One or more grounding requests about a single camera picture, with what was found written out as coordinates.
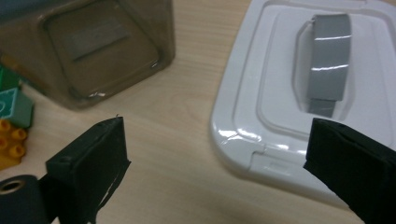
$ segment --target green lego brick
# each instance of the green lego brick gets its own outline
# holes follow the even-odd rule
[[[20,77],[0,64],[0,91],[17,88],[19,85]]]
[[[7,119],[20,128],[28,128],[32,122],[33,101],[18,88],[0,91],[0,118]]]

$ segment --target orange lego brick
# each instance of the orange lego brick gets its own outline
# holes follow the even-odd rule
[[[23,146],[27,138],[24,129],[14,127],[8,120],[0,119],[0,170],[21,163],[26,149]]]

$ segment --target container lid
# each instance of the container lid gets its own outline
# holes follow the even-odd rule
[[[307,109],[312,19],[337,14],[350,19],[350,56],[343,99],[325,119],[396,149],[396,7],[373,0],[253,0],[211,125],[218,153],[238,171],[344,204],[303,168],[312,119],[323,118]]]

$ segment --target clear container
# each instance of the clear container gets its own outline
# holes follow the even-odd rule
[[[1,64],[68,108],[95,105],[175,57],[172,0],[1,4]]]

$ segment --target table surface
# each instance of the table surface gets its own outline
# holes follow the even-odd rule
[[[56,152],[120,115],[132,164],[98,223],[362,223],[349,210],[244,179],[215,155],[209,120],[249,2],[174,0],[171,66],[92,108],[70,111],[25,87],[35,101],[28,151],[0,180],[44,175]]]

